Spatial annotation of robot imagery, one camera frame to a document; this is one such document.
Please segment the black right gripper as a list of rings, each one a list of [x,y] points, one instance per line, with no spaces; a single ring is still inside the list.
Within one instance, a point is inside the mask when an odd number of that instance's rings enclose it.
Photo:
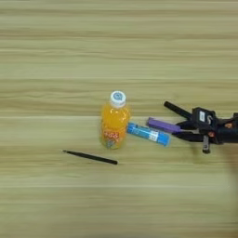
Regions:
[[[183,130],[196,130],[197,126],[193,121],[178,123]],[[238,112],[232,118],[217,118],[214,113],[198,113],[199,133],[175,132],[173,136],[188,142],[201,142],[203,153],[210,153],[210,143],[238,143]]]

